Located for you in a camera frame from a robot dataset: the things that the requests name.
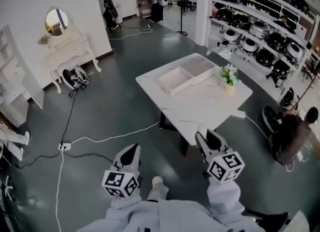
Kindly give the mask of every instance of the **flower pot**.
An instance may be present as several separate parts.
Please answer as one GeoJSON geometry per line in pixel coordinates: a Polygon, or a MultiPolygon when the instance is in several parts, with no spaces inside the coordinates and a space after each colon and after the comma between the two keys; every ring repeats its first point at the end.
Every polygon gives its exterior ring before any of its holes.
{"type": "Polygon", "coordinates": [[[220,82],[220,87],[222,90],[224,90],[228,95],[233,96],[236,93],[237,87],[233,85],[229,85],[226,82],[222,81],[220,82]]]}

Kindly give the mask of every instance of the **brown jacket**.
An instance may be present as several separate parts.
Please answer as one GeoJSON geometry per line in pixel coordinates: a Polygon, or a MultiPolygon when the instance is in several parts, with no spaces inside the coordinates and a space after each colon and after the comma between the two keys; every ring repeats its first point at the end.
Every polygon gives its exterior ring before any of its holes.
{"type": "Polygon", "coordinates": [[[282,165],[290,164],[311,133],[309,125],[297,115],[286,115],[281,129],[274,135],[274,156],[282,165]]]}

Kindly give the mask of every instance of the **vanity table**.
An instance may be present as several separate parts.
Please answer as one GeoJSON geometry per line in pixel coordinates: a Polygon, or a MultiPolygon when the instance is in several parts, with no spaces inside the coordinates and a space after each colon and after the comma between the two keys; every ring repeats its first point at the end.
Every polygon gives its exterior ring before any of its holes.
{"type": "Polygon", "coordinates": [[[62,80],[57,72],[57,69],[61,64],[70,61],[73,57],[81,56],[85,52],[88,52],[91,55],[96,70],[98,72],[101,72],[101,68],[98,67],[98,60],[96,59],[90,47],[87,35],[81,34],[78,31],[78,29],[73,24],[72,19],[70,19],[66,13],[57,8],[50,8],[49,13],[46,17],[46,28],[47,34],[49,35],[48,45],[52,49],[52,51],[45,57],[44,63],[50,70],[52,82],[57,87],[57,91],[59,94],[61,93],[59,84],[61,84],[62,80]],[[53,16],[50,16],[51,12],[53,11],[57,11],[57,18],[61,24],[59,25],[60,30],[57,31],[59,32],[59,35],[54,35],[55,31],[48,30],[48,27],[51,26],[50,23],[53,23],[51,22],[53,20],[53,18],[51,17],[53,16]]]}

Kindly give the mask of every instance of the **oval mirror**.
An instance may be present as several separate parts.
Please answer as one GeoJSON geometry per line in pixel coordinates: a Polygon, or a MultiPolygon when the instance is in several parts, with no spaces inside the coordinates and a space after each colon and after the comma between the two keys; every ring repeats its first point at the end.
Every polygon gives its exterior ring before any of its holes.
{"type": "Polygon", "coordinates": [[[68,27],[67,15],[60,9],[54,9],[48,13],[45,19],[45,28],[53,36],[58,37],[68,27]]]}

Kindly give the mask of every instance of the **white tray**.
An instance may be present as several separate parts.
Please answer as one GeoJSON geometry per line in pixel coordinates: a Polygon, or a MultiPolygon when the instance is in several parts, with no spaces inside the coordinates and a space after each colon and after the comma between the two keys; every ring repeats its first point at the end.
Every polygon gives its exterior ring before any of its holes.
{"type": "Polygon", "coordinates": [[[169,96],[173,96],[191,84],[193,77],[181,67],[177,67],[156,79],[169,96]]]}
{"type": "Polygon", "coordinates": [[[215,72],[215,65],[202,56],[196,56],[182,63],[179,67],[187,71],[192,77],[192,85],[195,86],[211,77],[215,72]]]}

